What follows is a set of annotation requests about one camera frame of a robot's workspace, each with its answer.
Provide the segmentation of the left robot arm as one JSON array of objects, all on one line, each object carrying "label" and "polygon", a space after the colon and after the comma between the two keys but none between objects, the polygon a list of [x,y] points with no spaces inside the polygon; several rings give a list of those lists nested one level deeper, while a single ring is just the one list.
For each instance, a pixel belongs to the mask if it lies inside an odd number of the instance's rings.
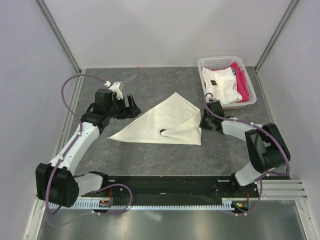
[{"label": "left robot arm", "polygon": [[111,119],[134,119],[142,111],[131,94],[119,97],[118,90],[98,89],[94,102],[81,116],[73,136],[63,149],[47,164],[41,163],[35,170],[37,197],[47,203],[70,208],[77,198],[88,193],[99,197],[110,191],[107,175],[90,171],[75,176],[81,159],[109,125]]}]

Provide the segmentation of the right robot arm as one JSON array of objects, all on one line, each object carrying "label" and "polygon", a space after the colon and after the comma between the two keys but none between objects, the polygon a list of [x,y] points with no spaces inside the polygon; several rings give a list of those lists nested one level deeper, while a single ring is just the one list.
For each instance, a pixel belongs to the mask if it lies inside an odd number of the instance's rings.
[{"label": "right robot arm", "polygon": [[255,124],[236,117],[227,117],[218,100],[205,101],[200,121],[203,130],[232,136],[246,143],[249,162],[230,177],[229,191],[242,196],[247,186],[269,175],[286,177],[290,174],[291,155],[274,123]]}]

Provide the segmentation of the cream cloth napkin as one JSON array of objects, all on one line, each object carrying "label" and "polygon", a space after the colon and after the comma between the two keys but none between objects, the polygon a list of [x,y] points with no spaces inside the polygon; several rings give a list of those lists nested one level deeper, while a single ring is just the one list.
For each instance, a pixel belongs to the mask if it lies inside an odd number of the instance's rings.
[{"label": "cream cloth napkin", "polygon": [[125,143],[200,146],[201,118],[200,109],[175,92],[109,139]]}]

